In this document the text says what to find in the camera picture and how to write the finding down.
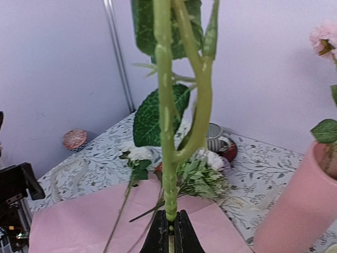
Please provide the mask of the pink wrapping paper sheet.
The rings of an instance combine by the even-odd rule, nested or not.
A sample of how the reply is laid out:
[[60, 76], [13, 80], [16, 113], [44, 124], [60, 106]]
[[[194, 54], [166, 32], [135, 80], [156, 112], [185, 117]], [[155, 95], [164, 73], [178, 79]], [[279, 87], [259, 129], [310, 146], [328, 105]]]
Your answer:
[[[145, 212], [157, 201], [156, 179], [142, 181], [124, 202], [126, 184], [118, 184], [72, 200], [61, 201], [33, 216], [30, 252], [139, 252], [150, 221]], [[239, 232], [211, 200], [183, 196], [178, 207], [188, 213], [206, 252], [249, 252]]]

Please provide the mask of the cream printed ribbon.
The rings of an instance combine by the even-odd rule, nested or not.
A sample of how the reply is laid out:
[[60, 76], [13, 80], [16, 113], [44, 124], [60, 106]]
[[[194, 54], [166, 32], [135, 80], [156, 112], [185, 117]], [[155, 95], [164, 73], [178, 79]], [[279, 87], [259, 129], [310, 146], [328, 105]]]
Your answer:
[[80, 180], [88, 171], [90, 161], [75, 158], [58, 165], [51, 173], [51, 196], [54, 203], [65, 200], [65, 194], [70, 197], [80, 192]]

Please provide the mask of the dusty orange rose stem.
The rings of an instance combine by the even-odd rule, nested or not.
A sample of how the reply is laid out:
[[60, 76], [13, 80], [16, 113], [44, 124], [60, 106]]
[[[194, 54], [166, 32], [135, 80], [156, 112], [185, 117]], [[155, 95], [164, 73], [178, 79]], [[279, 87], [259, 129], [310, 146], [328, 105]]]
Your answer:
[[163, 166], [162, 166], [162, 162], [160, 162], [158, 164], [158, 166], [155, 168], [154, 172], [153, 172], [155, 175], [156, 175], [156, 178], [158, 179], [158, 181], [160, 182], [161, 186], [163, 184]]

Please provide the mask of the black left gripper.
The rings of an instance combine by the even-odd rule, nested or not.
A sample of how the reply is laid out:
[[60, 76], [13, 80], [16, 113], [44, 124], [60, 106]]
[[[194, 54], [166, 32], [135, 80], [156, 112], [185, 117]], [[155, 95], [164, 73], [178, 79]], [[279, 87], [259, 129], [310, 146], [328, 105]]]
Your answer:
[[28, 252], [32, 224], [28, 197], [45, 198], [32, 165], [24, 162], [1, 169], [1, 252]]

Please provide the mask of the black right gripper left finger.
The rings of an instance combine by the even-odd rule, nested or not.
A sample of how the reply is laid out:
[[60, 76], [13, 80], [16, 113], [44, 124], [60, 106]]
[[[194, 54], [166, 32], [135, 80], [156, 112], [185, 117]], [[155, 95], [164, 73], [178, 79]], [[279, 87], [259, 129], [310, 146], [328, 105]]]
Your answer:
[[169, 222], [165, 210], [156, 212], [141, 253], [168, 253], [169, 252]]

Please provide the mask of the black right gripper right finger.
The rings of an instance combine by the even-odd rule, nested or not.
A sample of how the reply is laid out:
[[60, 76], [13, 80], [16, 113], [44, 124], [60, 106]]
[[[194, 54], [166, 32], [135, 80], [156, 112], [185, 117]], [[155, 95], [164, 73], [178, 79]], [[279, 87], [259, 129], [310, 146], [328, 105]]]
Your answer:
[[178, 212], [174, 221], [174, 252], [205, 253], [185, 210]]

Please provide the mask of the peach rose flower stem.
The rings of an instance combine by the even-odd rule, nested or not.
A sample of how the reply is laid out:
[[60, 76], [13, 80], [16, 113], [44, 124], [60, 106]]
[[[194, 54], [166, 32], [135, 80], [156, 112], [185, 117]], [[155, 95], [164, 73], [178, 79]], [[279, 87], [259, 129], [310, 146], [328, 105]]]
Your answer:
[[[219, 1], [214, 1], [206, 28], [201, 24], [201, 1], [132, 1], [134, 35], [138, 49], [152, 58], [158, 88], [136, 111], [133, 139], [137, 147], [162, 148], [166, 218], [177, 212], [176, 170], [205, 142], [212, 111], [212, 67], [216, 56]], [[174, 144], [190, 90], [173, 75], [172, 62], [188, 59], [197, 98], [193, 125], [180, 147]]]

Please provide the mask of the white peony flower stem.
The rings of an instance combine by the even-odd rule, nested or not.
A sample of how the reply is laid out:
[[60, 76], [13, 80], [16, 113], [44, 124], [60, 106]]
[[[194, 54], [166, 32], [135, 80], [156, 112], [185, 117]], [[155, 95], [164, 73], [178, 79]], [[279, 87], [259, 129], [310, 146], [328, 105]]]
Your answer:
[[107, 253], [112, 242], [113, 235], [116, 231], [118, 223], [121, 219], [122, 213], [124, 211], [125, 205], [128, 201], [128, 197], [130, 195], [131, 189], [138, 185], [140, 180], [148, 179], [148, 167], [152, 163], [152, 153], [149, 149], [145, 147], [133, 148], [132, 150], [123, 151], [120, 156], [121, 159], [127, 159], [127, 165], [131, 168], [130, 180], [127, 185], [124, 194], [124, 200], [122, 202], [122, 206], [118, 211], [118, 216], [113, 226], [113, 229], [110, 233], [108, 241], [105, 245], [103, 253]]

